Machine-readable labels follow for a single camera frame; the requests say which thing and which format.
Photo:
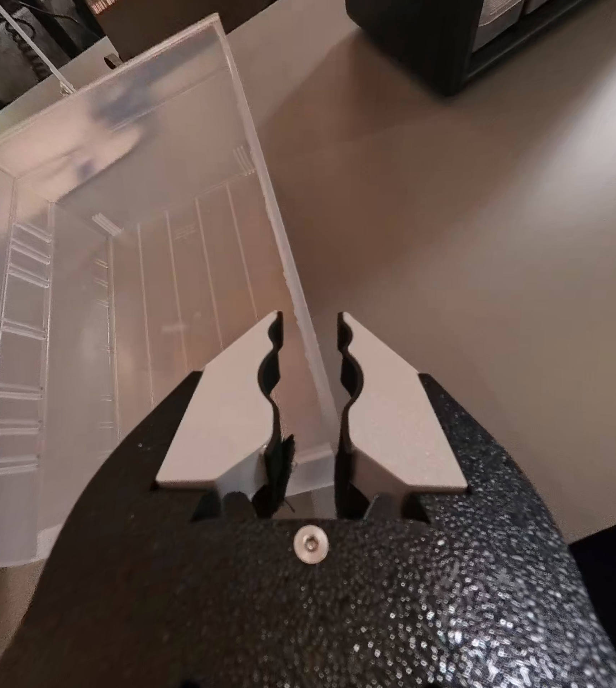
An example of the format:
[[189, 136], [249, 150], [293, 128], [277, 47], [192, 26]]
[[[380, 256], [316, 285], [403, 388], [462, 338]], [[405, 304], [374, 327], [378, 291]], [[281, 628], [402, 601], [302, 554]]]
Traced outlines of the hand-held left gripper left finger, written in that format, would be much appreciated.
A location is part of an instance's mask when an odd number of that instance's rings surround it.
[[273, 311], [205, 366], [158, 469], [158, 487], [283, 500], [286, 445], [271, 396], [283, 343], [283, 314]]

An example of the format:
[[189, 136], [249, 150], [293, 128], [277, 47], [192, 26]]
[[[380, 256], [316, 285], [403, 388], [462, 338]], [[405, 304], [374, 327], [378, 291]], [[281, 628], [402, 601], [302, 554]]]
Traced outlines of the dark brown labelled box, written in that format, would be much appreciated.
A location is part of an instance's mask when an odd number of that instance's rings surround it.
[[118, 53], [137, 56], [217, 15], [235, 56], [292, 61], [362, 42], [344, 1], [87, 1]]

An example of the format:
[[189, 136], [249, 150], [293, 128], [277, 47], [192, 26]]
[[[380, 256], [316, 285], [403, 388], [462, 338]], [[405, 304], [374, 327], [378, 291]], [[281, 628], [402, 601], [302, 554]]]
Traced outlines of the large clear plastic bin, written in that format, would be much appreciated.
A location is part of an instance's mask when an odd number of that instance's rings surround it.
[[333, 483], [338, 418], [217, 14], [0, 112], [0, 567], [45, 558], [96, 470], [184, 378], [284, 315], [288, 494]]

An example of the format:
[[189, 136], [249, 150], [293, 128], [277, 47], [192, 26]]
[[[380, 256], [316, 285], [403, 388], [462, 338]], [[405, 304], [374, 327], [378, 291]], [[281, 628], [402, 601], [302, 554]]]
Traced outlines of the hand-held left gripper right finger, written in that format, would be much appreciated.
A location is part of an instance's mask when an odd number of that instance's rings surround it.
[[379, 499], [395, 515], [417, 495], [468, 491], [419, 372], [347, 312], [338, 314], [340, 381], [348, 392], [336, 456], [338, 517]]

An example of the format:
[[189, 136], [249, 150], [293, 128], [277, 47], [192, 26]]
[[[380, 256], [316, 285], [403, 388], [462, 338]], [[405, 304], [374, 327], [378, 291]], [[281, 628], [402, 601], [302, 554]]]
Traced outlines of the black drawer cabinet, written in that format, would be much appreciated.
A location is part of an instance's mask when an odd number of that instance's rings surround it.
[[587, 4], [548, 1], [476, 52], [483, 1], [346, 1], [345, 8], [374, 47], [435, 94], [455, 96]]

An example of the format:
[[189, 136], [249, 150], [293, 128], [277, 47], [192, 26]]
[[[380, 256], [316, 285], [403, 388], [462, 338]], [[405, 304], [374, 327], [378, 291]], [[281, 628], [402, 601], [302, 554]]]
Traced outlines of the rows of clear cabinet drawers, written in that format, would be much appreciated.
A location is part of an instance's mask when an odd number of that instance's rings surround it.
[[484, 1], [476, 31], [473, 52], [533, 13], [548, 1]]

